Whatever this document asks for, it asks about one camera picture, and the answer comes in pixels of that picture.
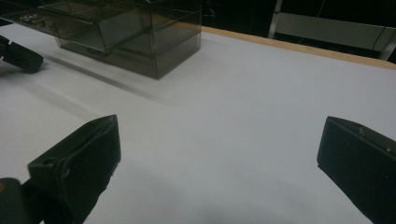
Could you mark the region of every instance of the white tabletop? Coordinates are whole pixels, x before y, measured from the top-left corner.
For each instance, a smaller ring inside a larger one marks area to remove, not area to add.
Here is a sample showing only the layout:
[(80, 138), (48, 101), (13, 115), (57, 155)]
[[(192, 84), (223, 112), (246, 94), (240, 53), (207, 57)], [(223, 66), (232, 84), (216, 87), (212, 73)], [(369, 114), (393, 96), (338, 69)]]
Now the white tabletop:
[(327, 116), (396, 139), (396, 72), (203, 33), (161, 80), (59, 49), (17, 25), (0, 35), (45, 57), (0, 62), (0, 176), (85, 122), (117, 114), (122, 159), (86, 223), (371, 223), (316, 157)]

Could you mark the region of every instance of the plastic storage box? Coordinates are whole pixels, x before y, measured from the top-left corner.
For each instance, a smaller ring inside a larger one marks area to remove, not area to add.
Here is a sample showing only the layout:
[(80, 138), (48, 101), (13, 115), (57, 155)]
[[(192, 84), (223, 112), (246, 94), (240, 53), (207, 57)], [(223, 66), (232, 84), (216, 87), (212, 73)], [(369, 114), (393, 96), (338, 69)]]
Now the plastic storage box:
[(0, 17), (63, 49), (161, 78), (201, 46), (199, 0), (0, 0)]

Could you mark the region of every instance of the table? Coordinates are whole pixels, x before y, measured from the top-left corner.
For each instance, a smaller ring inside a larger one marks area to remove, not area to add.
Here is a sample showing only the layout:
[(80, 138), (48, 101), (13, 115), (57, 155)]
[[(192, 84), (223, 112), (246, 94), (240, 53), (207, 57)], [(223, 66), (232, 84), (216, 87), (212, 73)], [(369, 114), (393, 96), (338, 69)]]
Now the table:
[(44, 56), (0, 63), (0, 176), (85, 122), (117, 114), (121, 163), (86, 223), (371, 223), (317, 167), (327, 116), (396, 139), (396, 72), (207, 32), (160, 80), (0, 34)]

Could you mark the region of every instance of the black object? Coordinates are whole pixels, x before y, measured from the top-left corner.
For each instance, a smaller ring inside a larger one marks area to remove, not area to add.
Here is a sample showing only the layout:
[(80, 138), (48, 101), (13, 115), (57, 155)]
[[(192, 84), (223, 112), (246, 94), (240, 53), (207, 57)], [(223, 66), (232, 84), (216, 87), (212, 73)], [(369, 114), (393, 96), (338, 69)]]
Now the black object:
[(4, 21), (4, 20), (1, 20), (1, 19), (0, 19), (0, 26), (10, 25), (10, 24), (11, 24), (11, 22), (9, 22), (9, 21)]
[(375, 224), (396, 223), (396, 142), (358, 123), (328, 117), (318, 167)]
[(8, 43), (9, 40), (0, 35), (0, 58), (3, 57), (4, 62), (11, 63), (28, 73), (36, 73), (40, 69), (44, 61), (41, 55), (14, 42)]
[(23, 185), (0, 179), (0, 223), (83, 223), (119, 162), (117, 117), (86, 123), (30, 162)]

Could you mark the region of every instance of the transparent container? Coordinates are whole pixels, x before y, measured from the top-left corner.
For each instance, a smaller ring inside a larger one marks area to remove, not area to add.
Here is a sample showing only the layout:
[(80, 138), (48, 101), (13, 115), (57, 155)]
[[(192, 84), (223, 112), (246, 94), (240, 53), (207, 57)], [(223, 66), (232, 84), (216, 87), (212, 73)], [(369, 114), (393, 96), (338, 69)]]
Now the transparent container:
[(201, 46), (199, 0), (0, 0), (0, 17), (96, 60), (161, 78)]

